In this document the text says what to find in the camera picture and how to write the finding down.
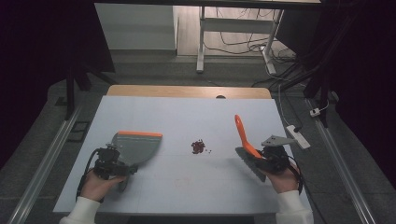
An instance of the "metal frame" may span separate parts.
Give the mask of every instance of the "metal frame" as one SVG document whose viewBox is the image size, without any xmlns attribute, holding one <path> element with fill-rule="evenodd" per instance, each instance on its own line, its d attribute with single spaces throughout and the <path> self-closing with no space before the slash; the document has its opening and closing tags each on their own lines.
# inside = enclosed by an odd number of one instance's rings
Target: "metal frame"
<svg viewBox="0 0 396 224">
<path fill-rule="evenodd" d="M 309 109 L 314 108 L 309 100 L 306 99 L 305 102 Z M 323 123 L 320 122 L 319 119 L 316 119 L 315 123 L 326 148 L 329 150 L 329 154 L 332 158 L 332 161 L 334 162 L 334 166 L 337 169 L 338 174 L 341 176 L 346 190 L 349 192 L 352 198 L 352 202 L 355 205 L 356 211 L 361 218 L 361 223 L 375 224 L 376 222 L 373 212 L 365 201 L 364 196 L 361 193 L 361 189 L 353 178 L 352 173 L 350 173 L 347 163 L 345 162 L 344 157 L 342 156 L 337 144 L 332 137 L 332 133 L 328 128 L 324 127 Z"/>
<path fill-rule="evenodd" d="M 275 38 L 277 27 L 283 10 L 280 10 L 274 21 L 257 21 L 257 20 L 238 20 L 223 18 L 206 18 L 205 7 L 200 7 L 200 35 L 197 56 L 197 73 L 204 72 L 204 35 L 205 32 L 228 32 L 228 33 L 249 33 L 249 34 L 266 34 L 269 35 L 268 42 L 262 50 L 262 56 L 265 60 L 270 75 L 276 74 L 274 64 L 269 55 L 272 43 Z"/>
<path fill-rule="evenodd" d="M 163 5 L 187 7 L 251 7 L 268 9 L 321 10 L 329 7 L 353 7 L 360 0 L 348 3 L 312 3 L 296 1 L 262 1 L 262 0 L 95 0 L 95 3 Z"/>
<path fill-rule="evenodd" d="M 61 152 L 62 147 L 64 146 L 64 142 L 66 141 L 67 135 L 70 133 L 70 130 L 73 128 L 73 125 L 81 111 L 83 106 L 83 101 L 85 99 L 85 94 L 83 99 L 79 102 L 76 110 L 71 115 L 69 120 L 65 120 L 59 131 L 56 133 L 49 149 L 35 171 L 35 175 L 30 181 L 29 185 L 26 188 L 26 191 L 23 193 L 18 205 L 15 207 L 14 212 L 11 215 L 8 223 L 24 223 L 26 218 L 29 216 L 30 211 L 37 199 L 38 194 L 43 188 L 47 177 L 50 174 L 50 171 L 53 167 L 53 164 L 56 162 L 59 153 Z"/>
</svg>

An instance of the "power strip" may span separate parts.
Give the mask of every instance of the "power strip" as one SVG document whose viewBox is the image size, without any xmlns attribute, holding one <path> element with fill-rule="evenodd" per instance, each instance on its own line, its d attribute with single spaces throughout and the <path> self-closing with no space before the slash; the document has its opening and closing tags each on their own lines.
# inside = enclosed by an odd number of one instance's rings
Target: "power strip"
<svg viewBox="0 0 396 224">
<path fill-rule="evenodd" d="M 311 145 L 309 145 L 309 143 L 305 140 L 303 135 L 299 132 L 295 133 L 294 129 L 295 129 L 294 125 L 290 125 L 290 126 L 286 127 L 286 130 L 288 130 L 289 134 L 291 136 L 293 136 L 293 138 L 295 140 L 297 140 L 297 144 L 300 146 L 300 148 L 307 149 L 307 148 L 311 147 Z"/>
</svg>

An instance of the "table leg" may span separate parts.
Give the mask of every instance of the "table leg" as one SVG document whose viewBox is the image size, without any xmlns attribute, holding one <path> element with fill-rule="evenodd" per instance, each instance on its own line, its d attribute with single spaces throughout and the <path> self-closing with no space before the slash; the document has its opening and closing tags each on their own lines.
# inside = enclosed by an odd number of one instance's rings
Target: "table leg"
<svg viewBox="0 0 396 224">
<path fill-rule="evenodd" d="M 197 57 L 197 73 L 204 72 L 204 32 L 205 32 L 205 7 L 200 7 L 200 34 L 199 34 L 199 47 Z"/>
<path fill-rule="evenodd" d="M 264 57 L 265 64 L 267 66 L 269 75 L 276 74 L 274 64 L 271 61 L 270 50 L 271 50 L 272 43 L 274 42 L 275 34 L 277 31 L 277 27 L 279 25 L 279 21 L 280 21 L 280 17 L 282 16 L 282 13 L 283 13 L 283 10 L 279 10 L 279 12 L 277 13 L 276 18 L 274 20 L 271 34 L 268 37 L 267 45 L 265 46 L 265 48 L 262 51 L 262 57 Z"/>
</svg>

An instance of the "white sleeve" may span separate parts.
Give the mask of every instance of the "white sleeve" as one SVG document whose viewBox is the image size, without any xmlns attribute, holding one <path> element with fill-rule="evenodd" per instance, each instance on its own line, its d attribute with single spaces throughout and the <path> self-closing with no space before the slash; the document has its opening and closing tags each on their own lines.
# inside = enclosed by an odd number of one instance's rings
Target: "white sleeve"
<svg viewBox="0 0 396 224">
<path fill-rule="evenodd" d="M 60 224 L 94 224 L 96 211 L 100 206 L 99 202 L 78 197 L 73 211 L 68 217 L 64 217 Z"/>
<path fill-rule="evenodd" d="M 279 212 L 276 213 L 276 224 L 313 224 L 312 211 L 306 209 L 300 200 L 298 190 L 277 195 Z"/>
</svg>

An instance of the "metal rail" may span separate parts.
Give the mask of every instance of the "metal rail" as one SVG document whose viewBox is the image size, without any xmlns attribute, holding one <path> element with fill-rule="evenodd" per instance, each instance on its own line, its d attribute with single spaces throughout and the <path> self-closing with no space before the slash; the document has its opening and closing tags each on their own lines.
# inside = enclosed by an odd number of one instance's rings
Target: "metal rail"
<svg viewBox="0 0 396 224">
<path fill-rule="evenodd" d="M 8 223 L 17 224 L 24 223 L 26 218 L 29 216 L 30 211 L 37 199 L 38 194 L 44 186 L 44 183 L 47 180 L 48 175 L 53 167 L 53 164 L 56 162 L 58 155 L 64 146 L 64 142 L 66 141 L 67 135 L 70 133 L 70 130 L 73 128 L 73 125 L 78 117 L 79 112 L 81 111 L 83 101 L 85 99 L 85 94 L 83 95 L 83 99 L 80 100 L 76 110 L 71 115 L 69 120 L 65 120 L 54 139 L 52 140 L 51 145 L 49 146 L 49 150 L 35 171 L 35 175 L 27 186 L 25 192 L 23 193 L 18 205 L 16 206 L 14 212 L 11 215 Z"/>
<path fill-rule="evenodd" d="M 314 108 L 309 100 L 305 101 L 310 109 Z M 350 173 L 347 167 L 347 163 L 345 162 L 344 157 L 338 149 L 338 146 L 335 143 L 331 132 L 329 131 L 329 129 L 323 126 L 319 119 L 316 119 L 315 123 L 317 124 L 317 128 L 326 148 L 329 150 L 335 168 L 337 169 L 338 174 L 341 176 L 341 179 L 344 182 L 344 186 L 346 187 L 346 190 L 349 192 L 352 198 L 352 202 L 355 205 L 356 211 L 361 218 L 361 223 L 375 224 L 376 222 L 373 216 L 373 212 L 365 201 L 364 196 L 361 193 L 361 189 L 353 178 L 352 173 Z"/>
</svg>

